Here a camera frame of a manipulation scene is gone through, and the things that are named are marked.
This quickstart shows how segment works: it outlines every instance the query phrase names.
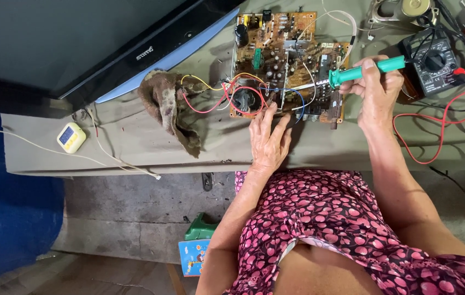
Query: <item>dress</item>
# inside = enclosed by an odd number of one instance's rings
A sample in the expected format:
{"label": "dress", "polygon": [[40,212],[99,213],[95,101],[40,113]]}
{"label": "dress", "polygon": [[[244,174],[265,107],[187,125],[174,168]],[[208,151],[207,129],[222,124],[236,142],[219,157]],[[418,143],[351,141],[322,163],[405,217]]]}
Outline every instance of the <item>dress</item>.
{"label": "dress", "polygon": [[[245,172],[236,172],[236,192]],[[465,257],[402,245],[360,173],[277,172],[243,228],[238,278],[223,294],[272,294],[278,262],[298,240],[364,266],[384,294],[465,294]]]}

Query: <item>capacitor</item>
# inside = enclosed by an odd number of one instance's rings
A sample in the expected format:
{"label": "capacitor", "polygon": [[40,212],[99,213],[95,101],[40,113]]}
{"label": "capacitor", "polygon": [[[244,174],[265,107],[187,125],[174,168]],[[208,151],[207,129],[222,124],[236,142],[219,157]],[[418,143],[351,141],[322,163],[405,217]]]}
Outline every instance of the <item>capacitor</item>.
{"label": "capacitor", "polygon": [[246,25],[244,24],[237,25],[234,32],[236,34],[236,44],[238,45],[238,48],[241,48],[249,44],[249,34],[247,34]]}

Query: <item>green soldering iron handle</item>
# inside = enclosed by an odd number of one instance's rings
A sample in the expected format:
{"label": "green soldering iron handle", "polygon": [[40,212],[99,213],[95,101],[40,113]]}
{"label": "green soldering iron handle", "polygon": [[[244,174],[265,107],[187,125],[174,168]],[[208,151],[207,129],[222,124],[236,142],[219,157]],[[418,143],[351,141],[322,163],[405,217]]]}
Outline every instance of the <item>green soldering iron handle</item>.
{"label": "green soldering iron handle", "polygon": [[[381,73],[403,69],[406,67],[406,61],[403,56],[392,57],[381,60],[376,63]],[[332,88],[338,87],[342,82],[359,79],[362,77],[362,67],[352,68],[350,70],[330,70],[329,85]]]}

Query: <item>black tv bezel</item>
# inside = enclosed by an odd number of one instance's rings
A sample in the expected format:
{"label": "black tv bezel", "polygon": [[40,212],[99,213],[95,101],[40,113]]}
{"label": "black tv bezel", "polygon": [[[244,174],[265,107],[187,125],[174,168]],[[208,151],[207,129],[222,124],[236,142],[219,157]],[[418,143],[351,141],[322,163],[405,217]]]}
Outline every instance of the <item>black tv bezel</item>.
{"label": "black tv bezel", "polygon": [[[0,112],[69,116],[196,37],[243,1],[188,0],[58,91],[0,80]],[[152,52],[136,59],[150,46]]]}

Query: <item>picture book cover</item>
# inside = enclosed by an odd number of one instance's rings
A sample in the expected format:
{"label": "picture book cover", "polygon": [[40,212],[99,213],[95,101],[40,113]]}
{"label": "picture book cover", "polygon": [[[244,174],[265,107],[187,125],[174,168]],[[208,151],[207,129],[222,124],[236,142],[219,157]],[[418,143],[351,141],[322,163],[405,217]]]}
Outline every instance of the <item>picture book cover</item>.
{"label": "picture book cover", "polygon": [[182,241],[178,243],[179,255],[182,259],[183,276],[199,277],[203,270],[205,252],[210,239]]}

